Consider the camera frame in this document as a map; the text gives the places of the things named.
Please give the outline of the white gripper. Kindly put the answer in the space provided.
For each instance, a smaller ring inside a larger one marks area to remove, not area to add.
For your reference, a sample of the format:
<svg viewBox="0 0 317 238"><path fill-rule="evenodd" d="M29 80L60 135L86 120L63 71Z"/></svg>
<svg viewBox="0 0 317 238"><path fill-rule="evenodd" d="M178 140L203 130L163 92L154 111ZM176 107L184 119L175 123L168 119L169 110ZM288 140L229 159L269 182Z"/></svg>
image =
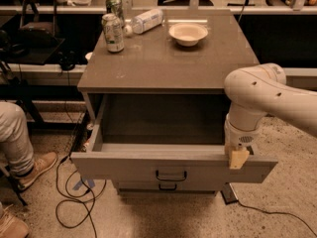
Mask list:
<svg viewBox="0 0 317 238"><path fill-rule="evenodd" d="M254 143L260 129L256 128L251 131L237 129L230 123L229 116L226 116L224 131L225 153L229 155L229 168L231 170L240 170L250 155L247 147Z"/></svg>

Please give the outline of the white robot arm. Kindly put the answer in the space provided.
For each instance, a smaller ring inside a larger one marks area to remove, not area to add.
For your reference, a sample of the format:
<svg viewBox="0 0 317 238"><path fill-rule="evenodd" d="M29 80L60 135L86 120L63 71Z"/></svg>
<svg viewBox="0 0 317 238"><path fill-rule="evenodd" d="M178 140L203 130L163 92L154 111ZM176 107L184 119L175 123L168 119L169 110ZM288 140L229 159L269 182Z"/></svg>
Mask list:
<svg viewBox="0 0 317 238"><path fill-rule="evenodd" d="M224 90L231 100L224 129L225 154L232 170L240 169L249 158L248 147L267 114L317 136L317 93L288 86L283 68L275 63L230 72Z"/></svg>

